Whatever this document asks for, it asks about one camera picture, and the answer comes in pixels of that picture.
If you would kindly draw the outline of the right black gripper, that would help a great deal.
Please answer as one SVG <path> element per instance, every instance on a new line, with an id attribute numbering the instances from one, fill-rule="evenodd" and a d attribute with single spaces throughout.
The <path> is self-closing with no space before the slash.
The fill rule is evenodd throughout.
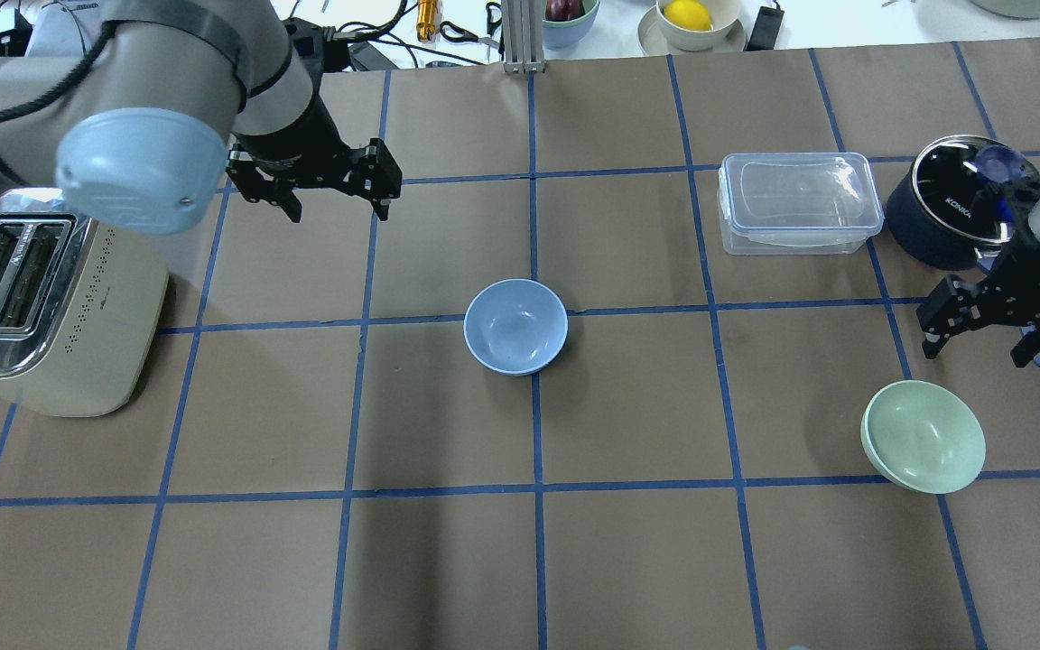
<path id="1" fill-rule="evenodd" d="M 971 283 L 945 275 L 916 310 L 925 358 L 936 359 L 950 339 L 990 326 L 1020 329 L 1011 349 L 1015 367 L 1040 367 L 1040 248 L 1012 244 Z"/>

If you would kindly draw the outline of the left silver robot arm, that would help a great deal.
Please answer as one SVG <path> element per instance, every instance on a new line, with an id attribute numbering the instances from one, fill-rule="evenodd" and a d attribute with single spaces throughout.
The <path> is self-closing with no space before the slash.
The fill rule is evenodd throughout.
<path id="1" fill-rule="evenodd" d="M 223 181 L 301 222 L 300 190 L 387 219 L 402 170 L 344 142 L 300 30 L 268 1 L 115 1 L 78 57 L 0 57 L 0 194 L 54 188 L 145 234 L 193 228 Z"/>

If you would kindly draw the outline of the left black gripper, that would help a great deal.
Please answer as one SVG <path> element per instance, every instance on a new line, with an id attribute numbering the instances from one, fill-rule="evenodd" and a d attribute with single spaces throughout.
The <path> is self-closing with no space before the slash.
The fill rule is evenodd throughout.
<path id="1" fill-rule="evenodd" d="M 301 155 L 265 161 L 236 142 L 227 158 L 227 176 L 249 202 L 276 203 L 292 223 L 302 222 L 294 190 L 332 189 L 372 202 L 379 222 L 388 222 L 393 200 L 402 194 L 402 170 L 380 137 L 358 148 L 311 144 Z"/>

